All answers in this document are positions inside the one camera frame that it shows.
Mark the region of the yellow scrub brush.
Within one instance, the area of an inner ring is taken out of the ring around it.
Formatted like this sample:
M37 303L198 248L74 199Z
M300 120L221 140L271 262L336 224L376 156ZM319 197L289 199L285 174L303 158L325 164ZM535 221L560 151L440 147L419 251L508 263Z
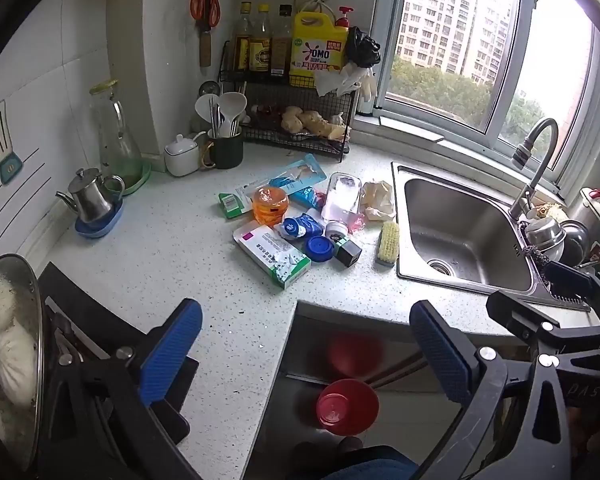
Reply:
M386 221L380 230L376 260L384 266L394 266L400 252L400 228L395 221Z

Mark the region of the black small box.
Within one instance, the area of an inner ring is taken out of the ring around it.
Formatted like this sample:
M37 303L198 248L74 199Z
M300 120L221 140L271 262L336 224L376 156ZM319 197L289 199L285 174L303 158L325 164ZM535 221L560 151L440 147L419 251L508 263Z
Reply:
M362 248L350 238L342 238L335 245L335 258L346 268L350 268L358 262Z

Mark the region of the white green medicine box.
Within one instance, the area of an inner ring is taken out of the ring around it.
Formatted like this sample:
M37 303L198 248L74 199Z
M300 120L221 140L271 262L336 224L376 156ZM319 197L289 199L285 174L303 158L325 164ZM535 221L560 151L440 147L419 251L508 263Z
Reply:
M233 240L282 289L294 284L311 266L307 255L257 221L236 229Z

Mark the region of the orange plastic jar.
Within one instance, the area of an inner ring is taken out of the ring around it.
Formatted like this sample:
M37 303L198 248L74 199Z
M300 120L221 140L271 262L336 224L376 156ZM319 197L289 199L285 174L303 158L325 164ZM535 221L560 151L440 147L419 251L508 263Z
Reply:
M282 223L288 207L289 198L282 188L263 185L253 193L252 211L260 224L272 228Z

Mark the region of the blue toothbrush blister pack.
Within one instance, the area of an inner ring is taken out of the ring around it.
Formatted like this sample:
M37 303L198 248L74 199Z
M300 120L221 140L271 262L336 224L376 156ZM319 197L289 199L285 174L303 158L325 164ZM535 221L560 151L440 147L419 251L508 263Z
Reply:
M253 195L262 186L271 185L273 188L280 188L291 196L303 192L306 188L313 188L325 179L325 171L316 158L312 154L307 154L302 159L275 169L264 177L239 185L232 192L220 193L219 203L225 218L234 219L252 211Z

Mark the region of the clear plastic bottle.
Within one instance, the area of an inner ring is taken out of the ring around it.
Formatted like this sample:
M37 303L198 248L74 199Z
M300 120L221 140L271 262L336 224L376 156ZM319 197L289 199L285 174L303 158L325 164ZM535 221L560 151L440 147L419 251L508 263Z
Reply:
M360 178L334 172L327 185L322 218L326 222L349 224L358 214L358 194L362 188Z

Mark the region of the blue plastic bag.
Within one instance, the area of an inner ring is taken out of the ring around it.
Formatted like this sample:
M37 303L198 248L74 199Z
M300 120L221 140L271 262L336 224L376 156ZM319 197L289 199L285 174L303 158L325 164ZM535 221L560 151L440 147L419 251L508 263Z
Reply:
M321 210L326 202L326 194L308 186L307 188L293 192L290 199L302 207Z

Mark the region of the red trash bucket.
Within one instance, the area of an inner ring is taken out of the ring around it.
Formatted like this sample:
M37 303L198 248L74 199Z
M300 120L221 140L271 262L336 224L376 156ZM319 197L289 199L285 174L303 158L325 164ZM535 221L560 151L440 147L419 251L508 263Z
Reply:
M315 403L323 429L341 437L362 434L373 426L380 411L377 393L365 382L340 379L327 386Z

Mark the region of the black steel wool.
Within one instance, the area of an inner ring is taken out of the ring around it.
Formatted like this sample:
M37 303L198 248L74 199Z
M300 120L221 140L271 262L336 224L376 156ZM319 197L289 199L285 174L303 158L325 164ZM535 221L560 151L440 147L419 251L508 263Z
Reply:
M522 248L522 252L533 262L538 273L543 274L547 263L550 262L550 259L533 245Z

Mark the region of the steel bowl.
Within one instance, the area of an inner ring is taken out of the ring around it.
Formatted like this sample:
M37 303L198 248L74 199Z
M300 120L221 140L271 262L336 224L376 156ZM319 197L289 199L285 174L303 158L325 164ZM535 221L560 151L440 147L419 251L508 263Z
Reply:
M566 232L552 217L534 219L524 228L524 237L529 246L552 261L562 258L565 248Z

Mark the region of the white rice cooker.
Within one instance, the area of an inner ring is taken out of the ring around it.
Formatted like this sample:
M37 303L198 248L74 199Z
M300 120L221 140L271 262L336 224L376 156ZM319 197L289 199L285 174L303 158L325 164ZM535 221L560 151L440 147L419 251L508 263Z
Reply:
M581 188L579 195L580 210L577 217L600 240L600 189Z

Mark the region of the stainless steel sink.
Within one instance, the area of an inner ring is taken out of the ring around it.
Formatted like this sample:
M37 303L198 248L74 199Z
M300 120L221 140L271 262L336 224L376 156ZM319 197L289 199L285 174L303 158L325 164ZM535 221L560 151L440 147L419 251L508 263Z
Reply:
M525 253L508 206L456 177L391 164L400 278L464 292L502 290L530 304L588 312L580 299L556 296Z

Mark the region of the blue saucer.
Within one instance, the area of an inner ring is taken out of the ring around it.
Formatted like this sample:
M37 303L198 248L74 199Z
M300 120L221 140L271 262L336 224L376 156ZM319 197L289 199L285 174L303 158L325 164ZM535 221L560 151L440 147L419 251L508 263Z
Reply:
M85 223L81 219L76 218L74 222L74 230L85 238L90 240L97 240L106 236L118 223L122 217L123 203L119 202L114 205L114 210L107 214L106 217L101 218L92 223Z

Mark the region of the white small jar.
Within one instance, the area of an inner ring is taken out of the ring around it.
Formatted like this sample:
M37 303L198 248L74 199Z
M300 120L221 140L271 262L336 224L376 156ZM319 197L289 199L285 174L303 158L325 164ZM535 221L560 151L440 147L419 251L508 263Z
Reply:
M326 223L324 235L332 242L337 244L340 240L349 236L348 227L339 221L329 221Z

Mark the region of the cream rubber gloves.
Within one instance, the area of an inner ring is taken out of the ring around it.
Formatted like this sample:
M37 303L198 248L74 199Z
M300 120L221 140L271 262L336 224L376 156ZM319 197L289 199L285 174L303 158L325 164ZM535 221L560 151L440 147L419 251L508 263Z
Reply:
M396 216L393 187L386 181L365 182L358 206L368 221L391 221Z

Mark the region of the steel teapot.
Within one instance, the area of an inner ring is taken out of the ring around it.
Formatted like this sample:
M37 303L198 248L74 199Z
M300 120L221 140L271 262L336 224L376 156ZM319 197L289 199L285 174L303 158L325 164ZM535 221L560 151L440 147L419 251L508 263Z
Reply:
M122 177L105 177L98 168L80 168L68 185L68 192L57 191L62 200L86 223L99 222L109 217L121 202L125 191Z

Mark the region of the green tray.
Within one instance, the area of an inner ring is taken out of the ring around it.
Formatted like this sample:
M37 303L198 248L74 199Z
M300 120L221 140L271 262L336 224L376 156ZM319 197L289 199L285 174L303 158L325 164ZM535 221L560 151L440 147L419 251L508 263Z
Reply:
M149 179L151 164L143 159L117 159L108 165L102 165L102 173L106 177L105 188L114 196L128 196L139 190ZM123 193L121 186L114 176L124 182Z

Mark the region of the glass carafe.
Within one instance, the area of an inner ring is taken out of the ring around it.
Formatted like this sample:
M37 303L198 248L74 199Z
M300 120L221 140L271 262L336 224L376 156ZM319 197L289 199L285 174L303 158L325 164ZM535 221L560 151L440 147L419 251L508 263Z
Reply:
M117 159L142 159L118 97L117 79L95 84L90 89L92 105L98 121L100 166Z

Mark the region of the dark green utensil mug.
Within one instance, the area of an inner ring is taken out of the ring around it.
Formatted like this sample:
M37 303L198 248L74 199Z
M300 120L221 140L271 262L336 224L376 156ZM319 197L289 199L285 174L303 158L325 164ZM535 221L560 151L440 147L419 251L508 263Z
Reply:
M216 138L207 131L207 142L201 149L200 162L204 169L233 169L244 159L244 136L241 133L229 138Z

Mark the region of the white spatula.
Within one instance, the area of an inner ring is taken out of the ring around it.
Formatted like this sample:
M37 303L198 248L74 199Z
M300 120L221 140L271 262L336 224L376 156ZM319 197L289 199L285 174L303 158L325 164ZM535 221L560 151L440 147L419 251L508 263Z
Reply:
M197 115L210 125L218 126L221 123L220 97L214 93L206 93L198 98L195 103Z

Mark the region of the white ladle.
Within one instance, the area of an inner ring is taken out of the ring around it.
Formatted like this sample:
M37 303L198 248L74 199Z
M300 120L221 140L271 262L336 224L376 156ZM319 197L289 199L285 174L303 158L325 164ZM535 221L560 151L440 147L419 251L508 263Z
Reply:
M239 118L247 107L247 98L240 92L226 92L218 99L222 122L218 137L227 139L236 136L239 128Z

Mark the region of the ginger root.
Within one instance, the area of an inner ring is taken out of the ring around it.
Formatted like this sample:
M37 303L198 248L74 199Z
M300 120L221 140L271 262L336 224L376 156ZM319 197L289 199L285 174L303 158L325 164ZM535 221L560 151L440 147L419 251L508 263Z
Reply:
M325 119L317 110L288 106L283 112L280 126L286 133L301 139L309 136L318 136L329 141L347 139L347 126L342 114Z

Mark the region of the black plastic bag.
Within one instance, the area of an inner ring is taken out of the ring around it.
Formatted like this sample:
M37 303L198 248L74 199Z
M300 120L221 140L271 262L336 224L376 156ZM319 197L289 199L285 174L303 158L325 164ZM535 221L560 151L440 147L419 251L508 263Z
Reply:
M380 44L358 26L349 28L344 52L349 62L361 68L371 68L381 61Z

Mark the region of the dark sauce bottle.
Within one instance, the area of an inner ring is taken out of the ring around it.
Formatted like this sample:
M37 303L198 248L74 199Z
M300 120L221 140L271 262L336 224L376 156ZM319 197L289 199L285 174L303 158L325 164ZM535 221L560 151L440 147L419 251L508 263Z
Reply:
M272 33L270 74L285 77L288 74L292 44L292 5L281 4Z

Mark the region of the oil bottle left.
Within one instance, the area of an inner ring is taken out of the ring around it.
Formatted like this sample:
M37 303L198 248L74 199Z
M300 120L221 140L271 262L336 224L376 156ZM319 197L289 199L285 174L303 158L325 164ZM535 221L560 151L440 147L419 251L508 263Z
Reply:
M250 1L243 1L240 4L238 21L234 30L233 70L236 73L245 73L249 67L251 9Z

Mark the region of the sauce bottle middle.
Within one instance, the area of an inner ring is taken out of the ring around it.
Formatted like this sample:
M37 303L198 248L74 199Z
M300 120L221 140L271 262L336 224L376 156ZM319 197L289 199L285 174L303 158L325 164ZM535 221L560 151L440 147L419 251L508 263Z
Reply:
M272 29L270 23L270 6L267 3L258 5L258 14L252 23L249 39L249 70L253 73L266 73L271 61Z

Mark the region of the yellow detergent jug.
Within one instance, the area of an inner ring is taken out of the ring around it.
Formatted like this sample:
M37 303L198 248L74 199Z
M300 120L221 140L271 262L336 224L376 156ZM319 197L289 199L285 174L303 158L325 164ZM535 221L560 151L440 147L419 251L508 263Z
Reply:
M348 35L347 27L337 26L325 13L297 13L292 24L289 84L313 88L315 73L339 73Z

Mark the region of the orange handled scissors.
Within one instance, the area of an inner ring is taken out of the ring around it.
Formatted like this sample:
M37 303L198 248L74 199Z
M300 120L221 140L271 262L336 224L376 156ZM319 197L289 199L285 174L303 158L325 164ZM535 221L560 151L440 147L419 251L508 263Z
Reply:
M211 32L218 26L221 18L220 2L219 0L189 0L189 14L198 30L199 66L208 68L212 63Z

